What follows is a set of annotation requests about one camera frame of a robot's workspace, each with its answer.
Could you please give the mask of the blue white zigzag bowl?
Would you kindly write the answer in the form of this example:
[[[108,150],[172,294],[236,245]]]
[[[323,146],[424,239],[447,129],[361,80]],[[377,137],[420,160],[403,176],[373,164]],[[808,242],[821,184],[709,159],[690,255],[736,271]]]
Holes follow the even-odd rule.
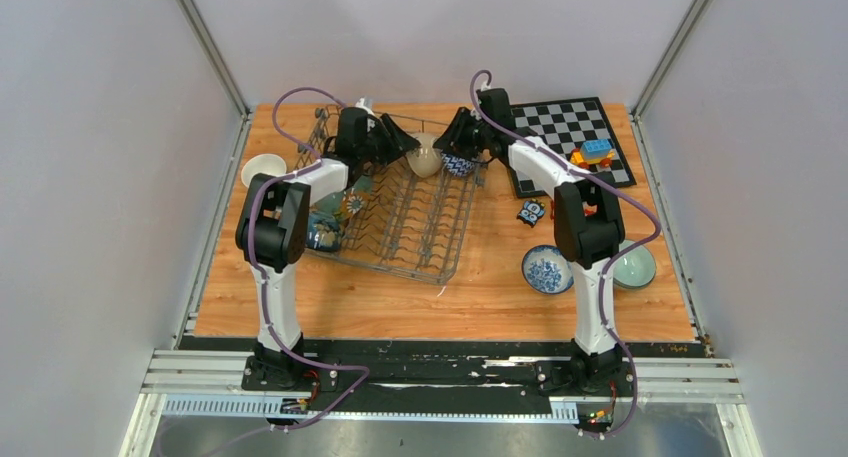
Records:
[[[442,162],[444,169],[451,175],[464,178],[472,173],[479,165],[478,161],[468,160],[462,157],[443,154]]]

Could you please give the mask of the beige bowl with flower sprig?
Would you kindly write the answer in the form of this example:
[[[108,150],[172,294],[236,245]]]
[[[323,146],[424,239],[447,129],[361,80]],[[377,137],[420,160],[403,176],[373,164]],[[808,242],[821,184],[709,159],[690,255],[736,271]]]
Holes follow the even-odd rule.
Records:
[[[406,153],[406,159],[412,172],[419,178],[429,178],[442,168],[441,152],[434,147],[437,137],[427,132],[415,132],[411,136],[419,146]]]

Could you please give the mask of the plain beige bowl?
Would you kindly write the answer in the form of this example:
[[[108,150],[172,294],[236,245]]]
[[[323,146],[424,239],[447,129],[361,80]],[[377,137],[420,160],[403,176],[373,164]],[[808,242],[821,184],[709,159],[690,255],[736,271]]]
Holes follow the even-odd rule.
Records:
[[[287,163],[281,156],[263,153],[252,157],[243,165],[240,180],[245,188],[249,188],[252,179],[259,174],[279,177],[285,175],[287,171]]]

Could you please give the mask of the white bowl blue roses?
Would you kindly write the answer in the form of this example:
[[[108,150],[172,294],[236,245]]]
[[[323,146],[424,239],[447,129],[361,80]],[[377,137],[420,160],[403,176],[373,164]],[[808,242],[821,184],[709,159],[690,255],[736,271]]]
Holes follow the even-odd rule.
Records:
[[[521,273],[525,282],[542,294],[561,294],[574,285],[569,262],[553,245],[538,245],[528,250],[522,259]]]

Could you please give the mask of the mint green leaf bowl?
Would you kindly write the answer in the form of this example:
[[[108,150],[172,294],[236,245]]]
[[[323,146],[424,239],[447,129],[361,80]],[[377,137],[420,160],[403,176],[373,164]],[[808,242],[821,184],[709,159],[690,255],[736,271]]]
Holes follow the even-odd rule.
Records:
[[[629,290],[643,289],[652,283],[656,272],[653,254],[640,245],[616,260],[613,266],[614,284]]]

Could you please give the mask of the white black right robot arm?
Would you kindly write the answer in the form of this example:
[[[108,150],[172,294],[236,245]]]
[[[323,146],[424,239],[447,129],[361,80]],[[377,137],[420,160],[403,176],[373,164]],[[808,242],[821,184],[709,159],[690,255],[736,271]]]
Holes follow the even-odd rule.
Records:
[[[554,241],[570,263],[577,292],[579,357],[571,380],[596,394],[611,380],[608,364],[622,359],[613,317],[612,260],[624,239],[619,199],[613,188],[569,162],[538,136],[515,123],[503,88],[472,88],[470,108],[461,107],[435,143],[448,155],[471,160],[482,152],[529,177],[554,204]]]

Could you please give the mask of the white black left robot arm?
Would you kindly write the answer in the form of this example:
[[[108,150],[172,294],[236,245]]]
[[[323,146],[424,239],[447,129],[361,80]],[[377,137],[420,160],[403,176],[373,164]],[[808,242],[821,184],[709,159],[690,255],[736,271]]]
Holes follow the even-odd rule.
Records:
[[[310,164],[287,173],[253,169],[235,241],[256,282],[258,353],[272,358],[267,374],[279,388],[296,389],[306,377],[306,363],[295,349],[303,337],[295,309],[296,266],[307,247],[312,206],[419,146],[388,115],[348,106],[341,108],[337,131],[324,148],[304,147],[312,154]]]

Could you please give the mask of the teal bowl with orange flower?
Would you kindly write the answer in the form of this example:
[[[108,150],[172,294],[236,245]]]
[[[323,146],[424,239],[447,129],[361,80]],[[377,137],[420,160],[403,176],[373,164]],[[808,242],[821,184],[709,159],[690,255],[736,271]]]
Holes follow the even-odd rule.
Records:
[[[331,214],[338,220],[344,220],[366,207],[372,190],[373,180],[363,176],[352,187],[320,199],[314,207],[317,211]]]

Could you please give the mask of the black blue owl block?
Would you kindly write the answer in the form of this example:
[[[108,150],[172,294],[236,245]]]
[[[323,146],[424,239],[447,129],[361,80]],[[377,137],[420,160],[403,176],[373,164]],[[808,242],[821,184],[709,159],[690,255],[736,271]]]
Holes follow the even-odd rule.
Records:
[[[529,199],[523,202],[516,218],[530,227],[535,227],[546,214],[546,206],[539,199]]]

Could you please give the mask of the black white chessboard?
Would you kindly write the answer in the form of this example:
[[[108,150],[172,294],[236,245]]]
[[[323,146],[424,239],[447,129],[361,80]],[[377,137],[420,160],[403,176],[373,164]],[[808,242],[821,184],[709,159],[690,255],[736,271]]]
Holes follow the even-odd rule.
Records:
[[[624,188],[636,184],[622,146],[598,97],[518,103],[512,104],[511,110],[518,127],[532,130],[551,150],[566,159],[586,142],[608,140],[612,151],[610,165],[591,165],[590,170],[610,172],[614,187]]]

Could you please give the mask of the dark blue floral bowl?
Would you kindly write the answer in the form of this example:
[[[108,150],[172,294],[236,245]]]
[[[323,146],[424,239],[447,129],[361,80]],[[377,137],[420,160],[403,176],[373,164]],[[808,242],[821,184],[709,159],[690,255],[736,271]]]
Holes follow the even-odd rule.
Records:
[[[307,243],[309,249],[319,252],[337,252],[342,246],[342,230],[333,215],[311,212],[308,216]]]

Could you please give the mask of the toy brick car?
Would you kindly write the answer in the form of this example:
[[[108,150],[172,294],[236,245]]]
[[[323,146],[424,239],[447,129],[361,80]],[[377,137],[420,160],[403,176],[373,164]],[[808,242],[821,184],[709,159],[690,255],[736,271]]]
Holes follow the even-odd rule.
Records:
[[[592,166],[609,169],[615,156],[610,139],[588,140],[576,148],[569,161],[579,168],[589,170]]]

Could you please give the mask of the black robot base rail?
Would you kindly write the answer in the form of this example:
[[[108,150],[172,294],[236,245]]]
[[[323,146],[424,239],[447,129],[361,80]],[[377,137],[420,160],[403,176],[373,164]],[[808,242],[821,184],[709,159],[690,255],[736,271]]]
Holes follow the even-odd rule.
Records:
[[[241,387],[283,393],[296,411],[542,414],[551,397],[629,397],[647,378],[626,356],[614,370],[573,342],[306,340],[298,362],[255,347]]]

